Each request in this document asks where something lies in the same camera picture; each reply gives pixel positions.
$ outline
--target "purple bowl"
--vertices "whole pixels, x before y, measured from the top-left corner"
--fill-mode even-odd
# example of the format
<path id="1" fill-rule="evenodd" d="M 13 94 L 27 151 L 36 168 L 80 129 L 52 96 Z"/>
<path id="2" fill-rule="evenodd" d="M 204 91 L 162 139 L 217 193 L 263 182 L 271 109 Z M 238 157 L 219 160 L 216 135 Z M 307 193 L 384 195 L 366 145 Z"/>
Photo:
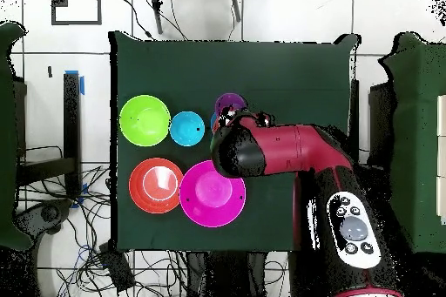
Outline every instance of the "purple bowl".
<path id="1" fill-rule="evenodd" d="M 241 109 L 247 107 L 247 101 L 237 93 L 225 93 L 217 98 L 215 102 L 215 113 L 220 115 L 223 108 L 228 106 L 232 106 L 236 110 Z"/>

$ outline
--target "blue bowl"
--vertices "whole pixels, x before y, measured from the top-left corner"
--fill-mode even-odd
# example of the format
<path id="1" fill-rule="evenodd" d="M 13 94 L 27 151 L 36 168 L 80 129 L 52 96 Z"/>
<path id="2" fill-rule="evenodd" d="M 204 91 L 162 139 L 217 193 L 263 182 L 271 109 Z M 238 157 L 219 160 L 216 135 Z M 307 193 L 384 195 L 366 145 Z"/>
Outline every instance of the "blue bowl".
<path id="1" fill-rule="evenodd" d="M 215 123 L 216 118 L 217 118 L 217 114 L 214 113 L 213 116 L 211 117 L 211 129 L 213 128 L 213 124 Z"/>
<path id="2" fill-rule="evenodd" d="M 179 145 L 197 145 L 205 135 L 203 119 L 193 111 L 182 111 L 175 115 L 171 124 L 171 137 Z"/>

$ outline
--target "green panel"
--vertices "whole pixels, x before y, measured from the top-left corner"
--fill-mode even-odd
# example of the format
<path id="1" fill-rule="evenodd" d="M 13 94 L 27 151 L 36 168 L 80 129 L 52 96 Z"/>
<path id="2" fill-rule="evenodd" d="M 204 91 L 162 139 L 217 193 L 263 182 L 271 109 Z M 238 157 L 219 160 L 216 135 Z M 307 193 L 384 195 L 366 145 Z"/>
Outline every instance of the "green panel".
<path id="1" fill-rule="evenodd" d="M 446 46 L 405 33 L 384 63 L 398 102 L 391 205 L 414 252 L 446 253 L 446 227 L 436 215 L 436 108 L 446 94 Z"/>
<path id="2" fill-rule="evenodd" d="M 20 232 L 12 222 L 16 210 L 17 128 L 16 104 L 10 65 L 10 49 L 24 34 L 15 23 L 0 24 L 0 120 L 2 121 L 2 173 L 0 174 L 0 246 L 26 250 L 32 246 L 30 237 Z"/>
<path id="3" fill-rule="evenodd" d="M 139 94 L 165 102 L 172 116 L 195 111 L 205 137 L 193 147 L 170 136 L 153 147 L 131 145 L 118 132 L 118 247 L 177 250 L 292 250 L 294 175 L 245 179 L 247 202 L 241 215 L 220 228 L 190 221 L 180 206 L 161 215 L 138 209 L 128 179 L 142 160 L 170 159 L 185 173 L 210 159 L 210 119 L 217 97 L 244 96 L 253 111 L 276 122 L 336 125 L 347 131 L 349 54 L 357 37 L 338 44 L 228 42 L 140 42 L 115 32 L 118 44 L 118 110 Z"/>

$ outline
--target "red bowl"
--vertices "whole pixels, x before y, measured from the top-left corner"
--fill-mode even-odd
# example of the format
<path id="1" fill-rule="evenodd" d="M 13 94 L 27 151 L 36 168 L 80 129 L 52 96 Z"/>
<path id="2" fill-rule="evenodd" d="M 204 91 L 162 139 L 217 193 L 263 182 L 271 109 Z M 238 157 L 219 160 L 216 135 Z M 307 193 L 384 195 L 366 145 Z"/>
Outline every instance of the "red bowl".
<path id="1" fill-rule="evenodd" d="M 148 213 L 167 213 L 179 204 L 183 173 L 172 162 L 152 158 L 139 163 L 129 179 L 129 192 L 137 207 Z"/>

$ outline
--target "power strip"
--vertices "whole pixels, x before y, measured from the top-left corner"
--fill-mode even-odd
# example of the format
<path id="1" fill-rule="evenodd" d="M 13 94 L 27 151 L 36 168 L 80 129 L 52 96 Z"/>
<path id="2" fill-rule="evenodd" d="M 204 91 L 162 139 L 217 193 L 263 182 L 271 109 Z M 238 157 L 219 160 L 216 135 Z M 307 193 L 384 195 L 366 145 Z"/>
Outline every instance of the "power strip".
<path id="1" fill-rule="evenodd" d="M 135 277 L 124 253 L 116 250 L 111 241 L 99 246 L 98 257 L 104 269 L 109 270 L 113 285 L 121 292 L 135 285 Z"/>

